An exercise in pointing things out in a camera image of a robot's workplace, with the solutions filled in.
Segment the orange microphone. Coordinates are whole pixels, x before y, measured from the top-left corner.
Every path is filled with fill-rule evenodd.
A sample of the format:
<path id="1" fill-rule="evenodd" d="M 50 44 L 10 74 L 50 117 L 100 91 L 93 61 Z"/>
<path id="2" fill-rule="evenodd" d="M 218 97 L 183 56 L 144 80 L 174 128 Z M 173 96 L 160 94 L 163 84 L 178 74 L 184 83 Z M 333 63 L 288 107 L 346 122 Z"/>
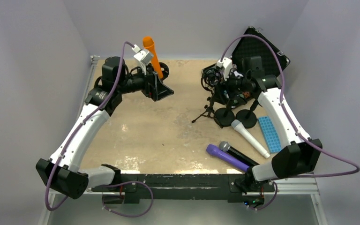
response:
<path id="1" fill-rule="evenodd" d="M 155 43 L 154 43 L 152 37 L 145 36 L 142 39 L 142 43 L 143 43 L 143 47 L 145 49 L 147 49 L 153 55 L 153 57 L 151 59 L 151 64 L 152 64 L 154 71 L 157 73 L 159 79 L 163 79 L 164 78 L 163 72 L 162 72 L 161 66 L 159 64 L 159 60 L 158 60 L 157 53 L 155 50 Z"/>

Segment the round-base shock-mount stand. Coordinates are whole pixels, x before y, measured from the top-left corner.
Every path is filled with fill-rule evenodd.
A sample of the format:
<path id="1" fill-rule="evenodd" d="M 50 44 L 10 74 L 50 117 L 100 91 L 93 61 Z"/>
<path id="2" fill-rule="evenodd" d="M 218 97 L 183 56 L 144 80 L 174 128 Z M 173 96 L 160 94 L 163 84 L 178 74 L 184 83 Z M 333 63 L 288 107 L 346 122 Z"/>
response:
<path id="1" fill-rule="evenodd" d="M 164 80 L 169 76 L 169 67 L 163 62 L 159 62 L 159 66 L 160 72 L 158 72 L 158 77 L 160 80 Z"/>

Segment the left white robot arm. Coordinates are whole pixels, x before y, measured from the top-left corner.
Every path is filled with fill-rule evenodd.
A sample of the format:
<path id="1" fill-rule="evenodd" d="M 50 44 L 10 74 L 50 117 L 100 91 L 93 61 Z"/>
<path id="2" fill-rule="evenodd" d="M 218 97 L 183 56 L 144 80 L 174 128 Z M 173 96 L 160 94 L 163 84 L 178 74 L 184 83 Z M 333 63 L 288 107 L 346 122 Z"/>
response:
<path id="1" fill-rule="evenodd" d="M 174 94 L 148 63 L 128 69 L 118 56 L 109 57 L 102 65 L 102 75 L 89 91 L 81 114 L 60 147 L 48 158 L 39 159 L 36 170 L 47 188 L 72 199 L 86 189 L 103 185 L 108 191 L 121 186 L 120 170 L 108 164 L 80 170 L 80 164 L 100 128 L 122 102 L 122 96 L 140 91 L 145 97 L 159 101 Z"/>

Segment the black tripod shock-mount stand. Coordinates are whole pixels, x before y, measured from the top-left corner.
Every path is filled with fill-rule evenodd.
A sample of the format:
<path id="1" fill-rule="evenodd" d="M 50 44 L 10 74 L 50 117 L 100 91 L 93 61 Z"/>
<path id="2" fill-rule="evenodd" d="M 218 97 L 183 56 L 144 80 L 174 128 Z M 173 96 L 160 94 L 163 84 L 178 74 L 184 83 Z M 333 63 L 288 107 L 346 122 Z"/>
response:
<path id="1" fill-rule="evenodd" d="M 205 111 L 201 113 L 198 117 L 191 121 L 194 124 L 200 117 L 206 117 L 209 119 L 215 120 L 215 110 L 213 108 L 215 103 L 215 83 L 220 80 L 220 72 L 216 66 L 211 65 L 201 70 L 201 79 L 200 83 L 204 90 L 210 92 L 211 96 L 207 98 L 209 102 L 208 105 L 204 106 Z"/>

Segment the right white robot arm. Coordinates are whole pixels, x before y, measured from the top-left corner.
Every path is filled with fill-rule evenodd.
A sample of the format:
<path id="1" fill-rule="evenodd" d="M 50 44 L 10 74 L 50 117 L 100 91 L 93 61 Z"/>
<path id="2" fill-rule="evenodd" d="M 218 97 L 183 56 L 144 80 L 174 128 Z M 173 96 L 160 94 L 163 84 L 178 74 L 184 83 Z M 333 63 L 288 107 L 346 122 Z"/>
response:
<path id="1" fill-rule="evenodd" d="M 245 90 L 254 95 L 270 117 L 280 139 L 282 150 L 269 162 L 247 169 L 244 184 L 251 191 L 262 186 L 263 181 L 284 179 L 312 172 L 320 156 L 322 143 L 311 139 L 293 112 L 287 109 L 282 85 L 274 75 L 266 75 L 254 66 L 243 77 L 231 76 L 233 63 L 229 58 L 216 62 L 223 72 L 225 83 L 231 88 Z"/>

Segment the white microphone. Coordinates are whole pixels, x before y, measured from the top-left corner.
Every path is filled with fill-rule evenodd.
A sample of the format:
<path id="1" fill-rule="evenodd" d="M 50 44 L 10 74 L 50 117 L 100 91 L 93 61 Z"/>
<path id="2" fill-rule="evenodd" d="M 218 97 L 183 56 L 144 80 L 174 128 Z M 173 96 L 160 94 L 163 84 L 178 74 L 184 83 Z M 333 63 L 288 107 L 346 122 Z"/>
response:
<path id="1" fill-rule="evenodd" d="M 264 158 L 269 158 L 269 152 L 251 135 L 239 120 L 231 123 L 232 128 L 242 135 Z"/>

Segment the black silver-mesh microphone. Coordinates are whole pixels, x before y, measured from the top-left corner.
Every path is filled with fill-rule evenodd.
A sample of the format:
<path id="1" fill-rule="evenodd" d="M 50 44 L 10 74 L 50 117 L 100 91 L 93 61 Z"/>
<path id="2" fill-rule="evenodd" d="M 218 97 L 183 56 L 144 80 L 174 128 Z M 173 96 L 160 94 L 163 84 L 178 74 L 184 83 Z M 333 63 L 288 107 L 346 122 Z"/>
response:
<path id="1" fill-rule="evenodd" d="M 259 165 L 259 163 L 257 163 L 256 161 L 254 161 L 253 159 L 249 158 L 245 154 L 241 153 L 240 151 L 238 151 L 237 149 L 232 147 L 229 144 L 229 142 L 222 141 L 219 144 L 219 149 L 222 150 L 223 152 L 228 153 L 229 155 L 233 156 L 234 158 L 236 158 L 237 160 L 241 161 L 242 163 L 244 163 L 248 166 Z"/>

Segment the black clip stand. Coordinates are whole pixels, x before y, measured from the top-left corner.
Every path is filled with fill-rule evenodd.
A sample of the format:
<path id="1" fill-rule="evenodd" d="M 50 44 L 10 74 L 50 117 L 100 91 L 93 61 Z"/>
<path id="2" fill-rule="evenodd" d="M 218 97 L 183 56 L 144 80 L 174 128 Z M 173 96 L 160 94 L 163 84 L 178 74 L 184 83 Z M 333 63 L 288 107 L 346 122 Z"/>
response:
<path id="1" fill-rule="evenodd" d="M 232 112 L 233 100 L 229 100 L 225 107 L 219 108 L 214 112 L 214 121 L 220 128 L 231 126 L 235 120 Z"/>
<path id="2" fill-rule="evenodd" d="M 254 110 L 259 105 L 256 99 L 249 109 L 243 109 L 237 112 L 235 119 L 240 121 L 245 128 L 253 128 L 257 124 L 257 116 Z"/>

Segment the purple microphone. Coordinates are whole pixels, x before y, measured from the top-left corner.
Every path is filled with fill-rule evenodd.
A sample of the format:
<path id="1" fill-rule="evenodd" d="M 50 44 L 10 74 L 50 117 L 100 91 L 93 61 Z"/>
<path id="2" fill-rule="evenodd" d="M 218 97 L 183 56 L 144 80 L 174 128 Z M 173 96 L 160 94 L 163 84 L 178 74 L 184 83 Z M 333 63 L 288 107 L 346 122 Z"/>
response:
<path id="1" fill-rule="evenodd" d="M 223 152 L 217 146 L 213 144 L 209 144 L 206 148 L 206 151 L 214 157 L 221 159 L 222 161 L 232 165 L 233 167 L 246 172 L 249 168 L 248 165 L 244 164 L 243 162 L 237 160 L 235 157 L 229 155 L 228 153 Z"/>

